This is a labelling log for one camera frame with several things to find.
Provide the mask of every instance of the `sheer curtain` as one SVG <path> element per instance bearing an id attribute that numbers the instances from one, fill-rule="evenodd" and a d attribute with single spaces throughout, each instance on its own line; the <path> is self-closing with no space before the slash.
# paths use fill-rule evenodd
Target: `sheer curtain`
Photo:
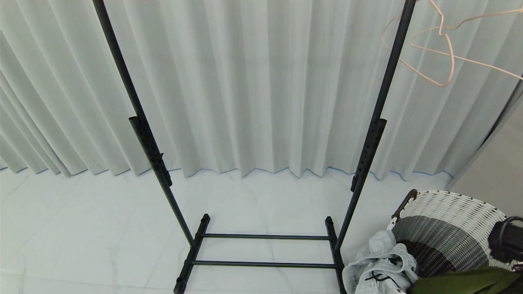
<path id="1" fill-rule="evenodd" d="M 1 0 L 2 165 L 74 175 L 149 164 L 91 1 Z M 450 25 L 516 9 L 521 0 L 440 1 Z M 389 51 L 383 27 L 402 0 L 106 1 L 134 85 L 168 169 L 186 176 L 327 167 L 352 173 Z M 439 23 L 416 5 L 409 36 Z M 450 33 L 459 56 L 523 71 L 522 15 Z M 386 35 L 392 43 L 395 27 Z M 445 50 L 433 32 L 420 44 Z M 402 57 L 437 80 L 449 61 L 405 45 Z M 457 61 L 446 88 L 400 64 L 372 170 L 458 173 L 484 141 L 517 80 Z"/>

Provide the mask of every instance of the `woven basket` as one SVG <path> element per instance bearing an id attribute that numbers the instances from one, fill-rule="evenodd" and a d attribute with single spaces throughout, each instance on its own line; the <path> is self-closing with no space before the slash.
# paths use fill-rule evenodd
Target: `woven basket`
<path id="1" fill-rule="evenodd" d="M 482 266 L 508 270 L 491 258 L 488 235 L 506 216 L 492 205 L 447 191 L 412 190 L 388 226 L 418 262 L 420 277 L 462 272 Z"/>

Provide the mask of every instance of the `garment rack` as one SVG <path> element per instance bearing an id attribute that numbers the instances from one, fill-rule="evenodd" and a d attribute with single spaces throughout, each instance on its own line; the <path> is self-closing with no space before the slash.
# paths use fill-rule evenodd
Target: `garment rack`
<path id="1" fill-rule="evenodd" d="M 342 280 L 342 270 L 344 268 L 342 256 L 340 254 L 340 249 L 347 233 L 347 229 L 350 224 L 350 220 L 353 217 L 356 204 L 361 195 L 363 185 L 369 174 L 370 166 L 378 144 L 380 143 L 383 130 L 385 128 L 386 120 L 380 118 L 383 106 L 385 104 L 385 99 L 389 92 L 390 85 L 392 83 L 392 77 L 396 70 L 398 60 L 400 58 L 400 53 L 403 48 L 403 43 L 405 41 L 406 33 L 408 30 L 409 23 L 411 21 L 412 13 L 414 11 L 414 5 L 416 0 L 406 0 L 403 6 L 403 12 L 398 25 L 396 32 L 396 37 L 394 39 L 394 44 L 391 49 L 391 54 L 389 61 L 387 63 L 385 74 L 383 76 L 383 81 L 381 88 L 378 94 L 376 101 L 376 106 L 374 107 L 374 112 L 372 113 L 372 118 L 370 121 L 369 129 L 367 131 L 367 136 L 361 150 L 361 156 L 358 163 L 356 173 L 353 177 L 352 185 L 350 190 L 353 192 L 352 198 L 350 200 L 349 206 L 347 208 L 347 213 L 343 220 L 342 228 L 339 232 L 339 236 L 336 236 L 334 230 L 334 223 L 331 217 L 326 217 L 325 226 L 327 229 L 327 236 L 301 236 L 301 235 L 259 235 L 259 234 L 211 234 L 207 233 L 207 226 L 211 218 L 208 214 L 204 214 L 200 226 L 192 237 L 187 223 L 185 222 L 184 216 L 180 211 L 180 208 L 176 202 L 176 199 L 173 195 L 173 192 L 170 189 L 170 186 L 173 182 L 170 179 L 169 172 L 165 167 L 165 164 L 162 160 L 162 153 L 158 150 L 156 141 L 154 140 L 151 127 L 145 116 L 140 100 L 134 85 L 127 70 L 125 60 L 118 46 L 118 41 L 115 36 L 115 32 L 112 29 L 112 25 L 107 14 L 105 3 L 103 0 L 93 0 L 94 6 L 96 8 L 96 13 L 98 19 L 100 20 L 101 27 L 104 31 L 107 43 L 111 49 L 112 57 L 115 60 L 116 66 L 120 73 L 123 84 L 129 95 L 136 116 L 129 118 L 129 121 L 138 137 L 140 144 L 142 145 L 143 151 L 149 160 L 152 170 L 156 175 L 156 178 L 162 187 L 162 190 L 169 202 L 171 208 L 173 209 L 174 215 L 178 220 L 187 242 L 189 242 L 190 249 L 185 259 L 184 265 L 181 269 L 180 275 L 176 279 L 176 284 L 174 287 L 174 293 L 181 294 L 184 293 L 191 274 L 192 268 L 195 265 L 211 265 L 211 266 L 251 266 L 251 267 L 295 267 L 295 268 L 330 268 L 336 271 L 336 276 L 339 285 L 339 292 L 341 294 L 346 294 L 345 287 Z M 277 262 L 230 262 L 230 261 L 202 261 L 198 260 L 198 251 L 200 250 L 202 241 L 204 238 L 240 238 L 240 239 L 283 239 L 283 240 L 328 240 L 331 253 L 333 258 L 333 263 L 331 264 L 318 264 L 318 263 L 277 263 Z"/>

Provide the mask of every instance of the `white curtain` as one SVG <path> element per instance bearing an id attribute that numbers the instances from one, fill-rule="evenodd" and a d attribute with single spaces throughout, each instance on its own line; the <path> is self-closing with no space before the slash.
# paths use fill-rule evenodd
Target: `white curtain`
<path id="1" fill-rule="evenodd" d="M 521 0 L 440 1 L 445 20 L 521 7 Z M 1 0 L 0 157 L 13 171 L 113 174 L 149 164 L 91 1 Z M 389 51 L 395 1 L 106 1 L 168 169 L 186 176 L 289 167 L 355 170 Z M 416 5 L 407 39 L 435 26 Z M 394 25 L 386 38 L 389 44 Z M 459 56 L 523 71 L 523 16 L 450 33 Z M 434 32 L 418 42 L 445 50 Z M 448 58 L 405 45 L 402 57 L 440 81 Z M 458 173 L 482 144 L 517 80 L 457 61 L 439 88 L 397 67 L 372 170 Z"/>

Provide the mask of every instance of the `floor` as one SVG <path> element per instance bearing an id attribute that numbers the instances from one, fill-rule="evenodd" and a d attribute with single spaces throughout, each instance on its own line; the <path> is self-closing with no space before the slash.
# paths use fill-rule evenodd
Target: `floor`
<path id="1" fill-rule="evenodd" d="M 325 235 L 339 231 L 352 176 L 329 169 L 296 178 L 277 174 L 171 172 L 172 190 L 191 231 L 204 213 L 208 232 Z M 351 261 L 368 237 L 386 227 L 407 192 L 443 189 L 447 174 L 369 176 L 342 256 Z M 170 294 L 188 245 L 154 174 L 0 172 L 2 294 Z M 326 241 L 204 241 L 199 259 L 332 262 Z M 339 293 L 331 269 L 196 266 L 186 293 Z"/>

